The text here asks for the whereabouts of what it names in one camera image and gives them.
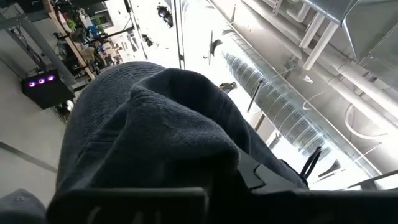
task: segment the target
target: black cable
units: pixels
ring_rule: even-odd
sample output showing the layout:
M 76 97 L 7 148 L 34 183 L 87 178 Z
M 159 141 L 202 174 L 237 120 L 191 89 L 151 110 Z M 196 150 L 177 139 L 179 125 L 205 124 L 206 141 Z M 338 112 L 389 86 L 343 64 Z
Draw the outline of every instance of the black cable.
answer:
M 57 49 L 57 47 L 58 47 L 58 49 L 60 48 L 60 46 L 58 46 L 59 43 L 60 43 L 60 40 L 57 40 L 57 43 L 55 44 L 54 48 L 52 49 L 54 52 L 55 52 L 55 49 Z
M 35 57 L 42 65 L 44 65 L 42 57 L 32 49 L 32 47 L 27 42 L 25 36 L 22 34 L 21 25 L 18 25 L 15 29 L 11 30 L 11 32 L 15 33 L 15 35 L 17 35 L 21 39 L 21 41 L 23 41 L 23 43 L 25 44 L 26 50 L 28 51 L 28 53 L 30 53 L 29 56 Z
M 51 110 L 53 111 L 53 113 L 58 117 L 58 119 L 63 123 L 66 124 L 67 120 L 65 119 L 65 117 L 59 112 L 58 106 L 53 106 L 51 107 Z
M 301 178 L 307 179 L 312 173 L 315 165 L 317 164 L 320 155 L 321 155 L 322 147 L 318 146 L 315 151 L 311 154 L 311 156 L 307 159 L 304 167 L 300 173 Z

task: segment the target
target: metal pipe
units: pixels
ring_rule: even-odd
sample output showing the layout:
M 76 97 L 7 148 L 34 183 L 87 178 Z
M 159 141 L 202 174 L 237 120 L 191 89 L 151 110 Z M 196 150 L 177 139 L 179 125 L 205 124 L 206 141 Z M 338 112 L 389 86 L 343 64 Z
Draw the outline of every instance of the metal pipe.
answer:
M 261 0 L 243 0 L 243 2 L 273 26 L 283 28 L 283 30 L 288 31 L 298 40 L 303 39 L 303 37 L 300 37 L 300 33 L 303 29 L 294 26 L 294 24 L 287 19 L 272 17 L 269 12 L 270 7 L 266 3 Z M 370 98 L 390 112 L 391 115 L 398 118 L 398 103 L 386 93 L 375 87 L 371 82 L 369 82 L 369 80 L 365 79 L 362 74 L 357 71 L 357 68 L 360 67 L 357 63 L 351 61 L 341 52 L 332 50 L 332 48 L 332 46 L 327 45 L 325 50 L 320 54 L 320 58 L 322 58 L 326 63 L 329 63 L 337 72 L 364 91 Z
M 260 14 L 269 22 L 277 24 L 278 27 L 289 31 L 289 33 L 291 33 L 292 36 L 295 37 L 297 40 L 303 39 L 305 35 L 304 25 L 302 25 L 302 28 L 299 28 L 281 14 L 273 16 L 271 7 L 269 7 L 267 3 L 262 0 L 243 0 L 243 2 L 250 6 L 252 9 L 254 9 L 258 14 Z
M 310 11 L 311 6 L 303 3 L 303 6 L 299 10 L 295 9 L 287 9 L 286 14 L 290 15 L 297 22 L 303 22 L 306 18 L 308 12 Z
M 136 39 L 139 41 L 139 43 L 141 45 L 142 54 L 144 56 L 144 59 L 147 60 L 148 59 L 148 55 L 146 54 L 146 51 L 145 51 L 144 41 L 142 39 L 142 34 L 141 34 L 141 28 L 139 27 L 139 25 L 137 25 L 137 19 L 136 19 L 136 15 L 134 13 L 134 10 L 133 10 L 133 6 L 132 6 L 131 0 L 128 0 L 127 4 L 130 4 L 130 12 L 126 8 L 127 13 L 129 13 L 129 15 L 131 17 L 132 25 L 134 26 L 134 28 L 135 28 L 135 30 L 137 31 L 137 34 L 138 34 L 138 38 L 136 38 Z
M 342 151 L 352 161 L 361 157 L 362 154 L 314 107 L 304 110 L 302 103 L 305 99 L 238 34 L 225 32 L 221 41 L 223 44 L 215 49 L 214 61 L 224 63 L 249 95 L 255 92 L 261 80 L 264 81 L 255 102 L 303 155 L 309 156 L 321 146 L 325 148 L 322 158 L 332 156 L 331 151 Z M 380 174 L 366 158 L 361 159 L 363 161 L 356 165 L 369 177 Z
M 204 0 L 186 0 L 182 1 L 182 5 L 185 18 L 183 30 L 192 30 L 189 28 L 194 27 L 197 23 L 197 19 L 194 19 L 197 12 L 204 13 L 212 18 L 200 21 L 201 24 L 204 24 L 201 26 L 202 29 L 213 28 L 217 34 L 217 31 L 227 28 L 221 35 L 215 36 L 215 39 L 220 38 L 222 44 L 215 47 L 211 62 L 225 65 L 229 73 L 235 77 L 249 95 L 253 95 L 261 80 L 264 81 L 255 102 L 280 131 L 281 135 L 293 147 L 297 148 L 301 155 L 308 157 L 318 146 L 325 149 L 320 162 L 335 161 L 335 156 L 338 155 L 338 159 L 343 165 L 350 166 L 351 169 L 358 171 L 358 178 L 355 180 L 355 177 L 353 177 L 349 180 L 352 183 L 359 182 L 358 179 L 364 180 L 381 174 L 314 107 L 309 104 L 311 106 L 309 111 L 302 108 L 306 99 L 259 56 L 241 36 L 233 32 L 228 26 L 228 21 L 219 12 L 214 13 L 216 9 L 213 5 L 209 6 Z M 199 34 L 210 34 L 207 31 L 209 30 L 201 30 Z M 208 45 L 207 39 L 200 36 L 198 38 L 197 32 L 184 33 L 184 43 L 188 46 L 200 45 L 200 41 L 203 42 L 203 45 Z
M 10 37 L 21 47 L 21 49 L 34 61 L 34 63 L 39 66 L 43 71 L 47 71 L 46 64 L 43 63 L 41 58 L 36 56 L 34 49 L 27 43 L 25 43 L 20 37 L 18 37 L 14 30 L 6 29 L 6 32 Z
M 369 80 L 364 78 L 362 75 L 359 75 L 359 65 L 328 51 L 324 51 L 322 53 L 322 57 L 327 59 L 329 64 L 332 65 L 337 72 L 364 91 L 376 103 L 390 112 L 391 115 L 398 118 L 398 103 L 389 95 L 378 89 Z
M 291 41 L 286 35 L 274 27 L 270 22 L 263 21 L 260 23 L 263 29 L 272 31 L 271 34 L 288 50 L 290 50 L 298 59 L 305 60 L 308 55 L 302 52 L 300 48 Z M 372 106 L 370 106 L 366 101 L 364 101 L 355 92 L 350 90 L 342 81 L 340 81 L 336 76 L 328 72 L 319 63 L 315 63 L 312 70 L 318 74 L 324 81 L 327 82 L 334 90 L 336 90 L 343 98 L 352 103 L 357 109 L 360 110 L 366 117 L 371 121 L 374 121 L 380 127 L 383 127 L 390 134 L 398 134 L 398 127 L 389 121 L 385 116 L 376 111 Z
M 257 85 L 256 90 L 254 91 L 254 95 L 251 97 L 251 101 L 250 101 L 247 112 L 250 111 L 250 108 L 253 105 L 254 100 L 256 99 L 257 93 L 259 92 L 261 85 L 262 85 L 262 80 L 259 81 L 259 84 Z
M 181 0 L 172 0 L 172 16 L 174 21 L 176 40 L 177 40 L 177 51 L 178 51 L 178 63 L 181 69 L 185 69 L 185 52 L 183 44 L 183 33 L 182 33 L 182 8 Z
M 304 63 L 303 68 L 305 70 L 310 70 L 312 65 L 318 60 L 319 55 L 322 53 L 323 49 L 325 49 L 331 37 L 333 37 L 333 34 L 335 34 L 337 28 L 337 24 L 335 24 L 334 22 L 329 22 L 328 27 L 321 36 L 321 39 L 319 39 L 317 45 L 314 47 L 312 53 L 308 57 L 307 61 Z
M 131 31 L 131 30 L 134 30 L 134 27 L 129 27 L 129 28 L 127 28 L 127 29 L 123 29 L 123 30 L 121 30 L 121 31 L 117 31 L 117 32 L 115 32 L 115 33 L 113 33 L 113 34 L 108 34 L 108 35 L 105 35 L 105 36 L 103 36 L 103 37 L 94 38 L 93 40 L 87 41 L 87 42 L 85 42 L 84 44 L 85 44 L 85 45 L 86 45 L 86 44 L 91 44 L 91 43 L 93 43 L 93 42 L 101 41 L 101 40 L 107 39 L 107 38 L 109 38 L 109 37 L 113 37 L 113 36 L 115 36 L 115 35 L 119 35 L 119 34 L 122 34 L 122 33 L 124 33 L 124 32 Z
M 30 35 L 32 40 L 39 46 L 43 53 L 50 59 L 52 63 L 59 69 L 59 72 L 63 75 L 66 82 L 69 84 L 75 84 L 76 80 L 69 69 L 62 63 L 62 61 L 55 54 L 52 47 L 47 43 L 42 34 L 37 30 L 33 23 L 23 19 L 21 20 L 21 26 Z
M 305 36 L 303 37 L 303 40 L 301 41 L 299 47 L 300 48 L 307 48 L 308 45 L 310 45 L 311 40 L 317 34 L 317 31 L 319 27 L 322 25 L 323 20 L 325 19 L 325 16 L 322 15 L 321 13 L 317 12 L 315 17 L 313 18 L 311 25 L 308 27 L 307 32 L 305 33 Z
M 257 121 L 256 126 L 254 127 L 255 131 L 259 130 L 262 122 L 264 121 L 264 118 L 266 118 L 266 116 L 263 113 L 261 113 L 261 116 L 260 116 L 259 120 Z
M 303 2 L 343 28 L 354 58 L 359 62 L 365 59 L 398 23 L 396 0 L 303 0 Z M 384 51 L 379 49 L 377 54 L 381 55 Z

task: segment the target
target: cable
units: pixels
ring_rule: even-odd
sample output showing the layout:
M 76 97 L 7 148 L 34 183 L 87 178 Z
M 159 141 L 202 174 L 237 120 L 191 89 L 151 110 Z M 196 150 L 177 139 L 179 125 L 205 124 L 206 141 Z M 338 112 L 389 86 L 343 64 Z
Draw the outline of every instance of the cable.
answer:
M 351 127 L 351 125 L 349 125 L 349 121 L 348 121 L 349 112 L 352 110 L 353 106 L 354 106 L 354 105 L 350 104 L 350 105 L 347 107 L 347 109 L 346 109 L 346 111 L 345 111 L 345 113 L 344 113 L 344 123 L 346 124 L 346 126 L 347 126 L 347 128 L 348 128 L 348 131 L 350 131 L 351 133 L 355 134 L 356 136 L 358 136 L 358 137 L 360 137 L 360 138 L 368 139 L 368 140 L 377 140 L 377 139 L 379 139 L 380 137 L 383 137 L 383 136 L 388 135 L 387 133 L 384 133 L 384 134 L 378 134 L 378 135 L 370 136 L 370 135 L 361 134 L 361 133 L 358 133 L 357 131 L 355 131 L 355 130 Z
M 21 39 L 21 41 L 23 41 L 23 43 L 24 43 L 25 46 L 26 46 L 26 50 L 28 51 L 28 53 L 30 53 L 29 56 L 30 56 L 30 57 L 35 57 L 36 60 L 37 60 L 38 62 L 40 62 L 41 64 L 44 64 L 44 62 L 43 62 L 43 60 L 42 60 L 42 57 L 32 49 L 32 47 L 31 47 L 31 46 L 29 45 L 29 43 L 27 42 L 25 36 L 22 34 L 22 32 L 21 32 L 21 25 L 18 25 L 15 29 L 13 29 L 13 30 L 11 30 L 11 31 L 12 31 L 13 33 L 15 33 L 15 35 L 17 35 L 17 36 Z
M 311 154 L 311 156 L 307 159 L 300 173 L 301 178 L 307 179 L 310 176 L 319 160 L 319 157 L 321 156 L 321 151 L 322 147 L 318 146 Z
M 55 44 L 55 46 L 54 46 L 54 48 L 52 49 L 54 52 L 55 52 L 55 49 L 57 49 L 58 48 L 58 56 L 59 56 L 59 43 L 60 43 L 60 40 L 57 40 L 57 43 Z
M 367 154 L 369 154 L 369 153 L 372 152 L 373 150 L 377 149 L 377 148 L 378 148 L 379 146 L 381 146 L 381 145 L 382 145 L 381 142 L 377 143 L 375 146 L 373 146 L 372 148 L 370 148 L 367 152 L 365 152 L 365 153 L 364 153 L 362 156 L 360 156 L 359 158 L 357 158 L 357 159 L 351 161 L 349 164 L 345 164 L 345 165 L 341 166 L 339 169 L 334 170 L 333 172 L 330 172 L 330 173 L 328 174 L 328 176 L 319 178 L 318 180 L 316 180 L 316 181 L 314 181 L 314 182 L 311 182 L 311 183 L 309 183 L 309 184 L 310 184 L 310 185 L 311 185 L 311 184 L 316 184 L 317 182 L 319 182 L 319 181 L 321 181 L 321 180 L 324 180 L 324 179 L 326 179 L 327 177 L 332 176 L 333 174 L 337 174 L 338 172 L 343 172 L 344 170 L 346 170 L 346 168 L 347 168 L 348 166 L 350 166 L 351 164 L 354 164 L 354 163 L 358 162 L 360 159 L 364 158 Z
M 326 93 L 326 92 L 329 92 L 329 91 L 331 91 L 331 90 L 325 90 L 325 91 L 322 91 L 322 92 L 320 92 L 320 93 L 318 93 L 318 94 L 316 94 L 316 95 L 313 95 L 311 98 L 309 98 L 306 102 L 303 103 L 302 108 L 303 108 L 304 110 L 312 110 L 311 108 L 305 107 L 305 104 L 306 104 L 306 103 L 309 103 L 309 102 L 310 102 L 312 99 L 314 99 L 315 97 L 320 96 L 320 95 L 322 95 L 322 94 L 324 94 L 324 93 Z

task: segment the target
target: purple light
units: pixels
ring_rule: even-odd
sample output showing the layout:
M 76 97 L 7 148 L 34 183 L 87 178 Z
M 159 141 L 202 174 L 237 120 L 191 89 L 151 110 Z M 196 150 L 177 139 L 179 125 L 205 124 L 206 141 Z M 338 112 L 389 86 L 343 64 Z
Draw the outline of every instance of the purple light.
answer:
M 49 75 L 48 77 L 47 77 L 47 80 L 48 81 L 52 81 L 52 80 L 54 80 L 55 79 L 55 76 L 53 76 L 53 75 Z
M 29 83 L 29 87 L 32 88 L 32 87 L 35 87 L 35 86 L 36 86 L 36 82 L 30 82 L 30 83 Z

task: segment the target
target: white pipe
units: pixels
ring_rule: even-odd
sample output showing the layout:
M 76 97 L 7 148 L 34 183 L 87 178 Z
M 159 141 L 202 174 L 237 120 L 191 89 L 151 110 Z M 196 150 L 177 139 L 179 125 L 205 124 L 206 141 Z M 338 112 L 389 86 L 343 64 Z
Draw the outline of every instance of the white pipe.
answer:
M 398 126 L 389 121 L 384 115 L 380 114 L 365 100 L 358 96 L 355 92 L 350 90 L 342 81 L 336 76 L 328 72 L 319 63 L 313 65 L 313 71 L 316 72 L 324 81 L 326 81 L 334 90 L 336 90 L 342 97 L 354 105 L 360 112 L 368 117 L 373 123 L 385 129 L 391 136 L 398 134 Z
M 361 133 L 355 131 L 353 129 L 353 127 L 351 127 L 351 125 L 349 124 L 349 115 L 350 115 L 351 110 L 353 109 L 353 106 L 354 105 L 350 104 L 347 107 L 346 111 L 344 112 L 344 123 L 346 124 L 348 131 L 350 131 L 351 133 L 355 134 L 356 136 L 358 136 L 360 138 L 368 139 L 368 140 L 380 140 L 384 136 L 388 135 L 387 133 L 384 133 L 384 134 L 377 134 L 377 135 L 371 136 L 371 135 L 367 135 L 367 134 L 361 134 Z
M 307 48 L 308 45 L 310 45 L 311 40 L 317 34 L 317 31 L 319 27 L 322 25 L 323 20 L 325 19 L 325 16 L 323 16 L 321 13 L 317 12 L 315 17 L 313 18 L 311 25 L 308 27 L 307 32 L 305 33 L 305 36 L 303 37 L 303 40 L 301 41 L 299 47 L 300 48 Z
M 317 45 L 312 50 L 312 53 L 308 57 L 307 61 L 304 63 L 303 68 L 305 70 L 310 70 L 312 65 L 318 60 L 318 57 L 321 55 L 323 49 L 325 49 L 326 45 L 329 43 L 333 34 L 335 34 L 338 25 L 334 22 L 329 22 L 328 27 L 325 32 L 322 34 L 321 39 L 319 39 Z
M 310 11 L 311 6 L 309 4 L 305 4 L 303 2 L 303 6 L 301 9 L 287 9 L 286 14 L 290 15 L 293 19 L 297 22 L 303 22 L 305 17 L 307 16 L 308 12 Z
M 260 14 L 263 18 L 268 20 L 270 23 L 275 24 L 276 26 L 289 31 L 297 40 L 301 40 L 304 37 L 304 29 L 305 26 L 302 25 L 302 28 L 295 26 L 288 19 L 286 19 L 281 14 L 276 16 L 272 15 L 272 9 L 268 4 L 262 0 L 243 0 L 248 6 Z
M 369 80 L 365 79 L 362 75 L 358 75 L 358 70 L 360 69 L 359 65 L 327 51 L 322 53 L 322 57 L 325 60 L 328 60 L 330 65 L 332 65 L 338 73 L 344 75 L 345 78 L 364 91 L 376 103 L 380 104 L 380 106 L 390 112 L 391 115 L 398 118 L 398 103 L 389 95 L 374 86 L 373 83 L 369 82 Z
M 274 27 L 270 22 L 264 21 L 260 23 L 263 29 L 271 31 L 271 34 L 287 49 L 291 51 L 297 58 L 305 60 L 308 55 L 303 52 L 297 44 L 291 41 L 286 35 L 284 35 L 280 30 Z M 342 81 L 340 81 L 336 76 L 328 72 L 319 63 L 314 63 L 312 71 L 317 73 L 324 81 L 327 82 L 334 90 L 336 90 L 342 97 L 347 101 L 352 103 L 357 109 L 360 110 L 365 116 L 367 116 L 371 121 L 380 125 L 385 130 L 388 130 L 390 134 L 398 134 L 398 126 L 389 121 L 386 117 L 376 111 L 372 106 L 370 106 L 366 101 L 364 101 L 355 92 L 350 90 Z
M 290 34 L 292 34 L 293 37 L 298 40 L 303 39 L 303 36 L 301 36 L 300 34 L 303 33 L 304 28 L 295 26 L 286 18 L 282 18 L 281 15 L 272 17 L 271 13 L 268 13 L 268 10 L 270 9 L 269 6 L 261 2 L 261 0 L 243 0 L 243 2 L 245 2 L 248 6 L 254 9 L 258 14 L 260 14 L 271 24 L 288 31 Z M 398 118 L 398 103 L 390 96 L 376 88 L 367 79 L 365 79 L 362 74 L 356 70 L 356 67 L 358 67 L 359 65 L 351 62 L 351 60 L 348 59 L 347 56 L 343 55 L 337 50 L 334 50 L 333 52 L 338 55 L 333 54 L 332 50 L 330 49 L 332 49 L 332 47 L 328 45 L 327 48 L 321 53 L 320 57 L 325 62 L 332 65 L 332 67 L 336 71 L 346 77 L 354 85 L 364 91 L 370 98 L 379 103 L 384 109 L 390 112 L 391 115 Z

